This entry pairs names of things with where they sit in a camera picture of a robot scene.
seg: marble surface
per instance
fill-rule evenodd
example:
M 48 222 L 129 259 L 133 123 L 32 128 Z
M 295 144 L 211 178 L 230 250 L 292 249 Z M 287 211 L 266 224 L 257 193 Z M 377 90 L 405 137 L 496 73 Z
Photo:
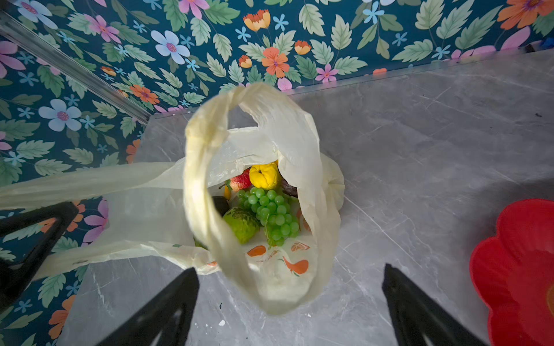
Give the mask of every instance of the marble surface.
M 554 199 L 554 50 L 292 98 L 345 176 L 332 279 L 313 302 L 274 317 L 221 273 L 200 277 L 187 345 L 396 345 L 385 263 L 488 342 L 469 257 L 505 206 Z M 186 123 L 151 120 L 137 160 L 182 157 Z M 252 123 L 234 111 L 232 127 Z M 157 257 L 90 265 L 58 346 L 94 345 L 180 272 Z

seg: red flower-shaped bowl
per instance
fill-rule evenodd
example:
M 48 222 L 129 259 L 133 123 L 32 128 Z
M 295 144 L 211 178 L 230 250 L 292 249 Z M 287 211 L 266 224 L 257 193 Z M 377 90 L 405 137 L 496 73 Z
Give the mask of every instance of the red flower-shaped bowl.
M 481 242 L 469 264 L 489 307 L 493 346 L 554 345 L 554 202 L 528 199 L 498 217 L 496 236 Z

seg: yellow fruit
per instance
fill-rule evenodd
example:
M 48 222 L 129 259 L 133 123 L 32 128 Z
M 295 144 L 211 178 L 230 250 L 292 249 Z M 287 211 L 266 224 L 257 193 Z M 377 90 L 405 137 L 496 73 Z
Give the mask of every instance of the yellow fruit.
M 281 176 L 275 162 L 255 164 L 250 169 L 250 182 L 259 189 L 271 190 L 277 187 Z

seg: green fruit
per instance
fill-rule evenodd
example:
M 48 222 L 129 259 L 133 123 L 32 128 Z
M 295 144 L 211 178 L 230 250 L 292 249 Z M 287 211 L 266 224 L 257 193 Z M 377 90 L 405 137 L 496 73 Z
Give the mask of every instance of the green fruit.
M 223 220 L 231 227 L 241 244 L 248 242 L 260 230 L 260 223 L 249 211 L 242 208 L 229 209 L 223 216 Z

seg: floral wallpaper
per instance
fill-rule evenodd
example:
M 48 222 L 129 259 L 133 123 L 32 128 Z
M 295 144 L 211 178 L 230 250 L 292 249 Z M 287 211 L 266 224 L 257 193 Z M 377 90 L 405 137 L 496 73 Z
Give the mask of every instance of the floral wallpaper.
M 43 19 L 51 24 L 46 16 Z M 50 34 L 43 38 L 57 45 Z M 90 71 L 101 67 L 94 61 L 78 61 Z M 135 119 L 0 37 L 0 187 L 61 172 L 130 163 L 141 135 L 142 126 Z M 107 203 L 100 197 L 73 203 L 79 213 L 54 246 L 54 253 L 90 244 L 107 223 Z M 20 211 L 2 210 L 0 219 Z M 1 238 L 0 258 L 20 262 L 52 222 Z M 56 345 L 85 271 L 81 267 L 32 282 L 14 306 L 0 313 L 0 345 Z

